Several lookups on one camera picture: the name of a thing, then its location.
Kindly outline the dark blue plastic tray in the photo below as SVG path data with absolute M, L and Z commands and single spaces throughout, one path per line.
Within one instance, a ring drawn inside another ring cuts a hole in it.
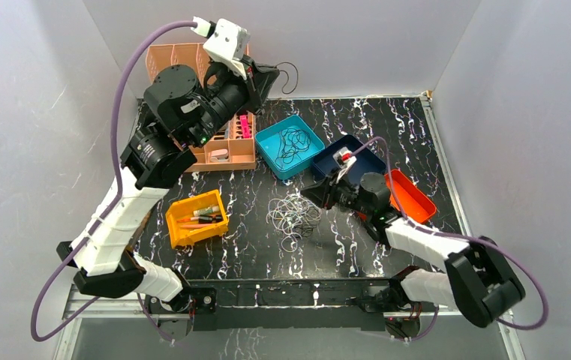
M 352 135 L 344 135 L 342 138 L 329 144 L 324 150 L 315 155 L 311 162 L 311 173 L 315 181 L 322 180 L 325 176 L 338 168 L 338 163 L 333 155 L 339 150 L 346 148 L 354 152 L 362 146 L 362 143 Z M 386 173 L 386 164 L 370 149 L 366 148 L 356 155 L 356 163 L 346 174 L 352 185 L 359 185 L 361 177 L 366 173 Z

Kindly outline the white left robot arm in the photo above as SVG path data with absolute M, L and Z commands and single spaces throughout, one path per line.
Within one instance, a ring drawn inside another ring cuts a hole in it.
M 152 112 L 117 161 L 115 181 L 89 225 L 73 241 L 59 244 L 65 265 L 77 269 L 74 283 L 85 295 L 117 299 L 141 293 L 173 312 L 191 303 L 186 280 L 175 270 L 135 254 L 129 241 L 144 217 L 197 162 L 203 147 L 234 116 L 258 115 L 279 71 L 249 62 L 240 74 L 210 64 L 204 78 L 185 64 L 161 70 L 143 99 Z

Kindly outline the orange plastic tray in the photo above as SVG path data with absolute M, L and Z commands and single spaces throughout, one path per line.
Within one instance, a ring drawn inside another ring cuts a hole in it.
M 437 206 L 401 170 L 392 169 L 391 177 L 384 175 L 388 188 L 395 194 L 406 214 L 420 224 L 426 224 L 436 213 Z

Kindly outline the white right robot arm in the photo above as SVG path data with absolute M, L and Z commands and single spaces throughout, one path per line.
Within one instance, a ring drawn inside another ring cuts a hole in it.
M 431 302 L 454 308 L 471 324 L 485 328 L 526 296 L 491 239 L 465 242 L 456 234 L 441 236 L 414 223 L 393 205 L 395 195 L 384 175 L 367 172 L 355 186 L 333 172 L 300 193 L 321 209 L 340 206 L 360 213 L 375 241 L 437 268 L 432 272 L 408 267 L 390 280 L 389 299 L 400 311 L 410 310 L 417 302 Z

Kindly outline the teal plastic tray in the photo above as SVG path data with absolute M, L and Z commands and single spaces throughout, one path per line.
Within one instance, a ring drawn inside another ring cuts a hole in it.
M 325 149 L 321 138 L 298 115 L 291 115 L 255 135 L 261 158 L 279 180 L 288 180 L 311 166 Z

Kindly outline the yellow plastic parts bin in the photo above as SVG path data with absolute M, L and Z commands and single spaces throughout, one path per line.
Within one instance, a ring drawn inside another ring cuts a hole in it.
M 173 249 L 222 237 L 229 229 L 229 218 L 219 190 L 173 202 L 165 218 Z

